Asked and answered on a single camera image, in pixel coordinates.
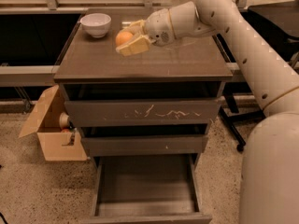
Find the white scuff mark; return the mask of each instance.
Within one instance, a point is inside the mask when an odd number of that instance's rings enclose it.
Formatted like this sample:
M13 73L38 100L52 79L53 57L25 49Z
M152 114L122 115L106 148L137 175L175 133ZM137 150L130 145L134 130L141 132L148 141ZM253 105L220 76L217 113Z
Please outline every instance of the white scuff mark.
M154 105L151 105L151 107L146 111L146 115L144 117L147 117L150 114L150 111L153 107Z
M169 111L167 114L165 115L161 115L161 114L156 114L156 116L160 116L160 117L165 117L165 116L170 116L174 114L176 116L176 118L178 119L180 116L188 116L190 115L190 113L184 113L182 111L176 111L176 110L171 110Z
M193 114L195 115L195 116L201 116L202 114L198 114L198 113L196 113L196 112L194 112L193 111Z

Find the desk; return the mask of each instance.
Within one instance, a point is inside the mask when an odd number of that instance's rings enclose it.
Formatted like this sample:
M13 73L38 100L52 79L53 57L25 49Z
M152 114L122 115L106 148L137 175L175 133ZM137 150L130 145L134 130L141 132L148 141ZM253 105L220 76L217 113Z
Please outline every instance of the desk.
M111 16L110 32L94 39L80 27L54 78L98 170L86 223L209 223L193 173L232 76L221 53L206 37L122 57L122 23L152 10L95 11Z

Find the open drawer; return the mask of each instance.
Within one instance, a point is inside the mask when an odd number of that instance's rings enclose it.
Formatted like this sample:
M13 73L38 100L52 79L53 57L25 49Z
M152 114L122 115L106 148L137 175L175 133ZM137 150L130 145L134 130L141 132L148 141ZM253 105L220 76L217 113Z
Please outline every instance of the open drawer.
M82 223L209 223L200 210L190 155L104 157Z

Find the black cable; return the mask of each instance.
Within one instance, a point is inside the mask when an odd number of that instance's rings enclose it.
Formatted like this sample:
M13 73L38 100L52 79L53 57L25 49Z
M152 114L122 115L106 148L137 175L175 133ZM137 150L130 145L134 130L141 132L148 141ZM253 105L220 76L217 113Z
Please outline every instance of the black cable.
M0 213L0 217L2 218L2 220L3 220L3 222L4 222L5 224L8 224L8 222L6 221L6 219L4 218L4 216L3 216L2 213Z

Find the floor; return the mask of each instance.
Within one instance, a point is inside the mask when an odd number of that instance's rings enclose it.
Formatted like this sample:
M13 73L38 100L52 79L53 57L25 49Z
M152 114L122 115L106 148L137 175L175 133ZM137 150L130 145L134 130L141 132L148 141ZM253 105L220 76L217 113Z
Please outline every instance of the floor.
M91 211L92 163L45 161L35 134L18 138L28 117L21 111L21 105L0 104L0 212L9 224L79 223ZM256 123L239 123L237 129L246 139ZM213 216L211 224L238 221L243 154L236 145L217 117L195 170L202 211Z

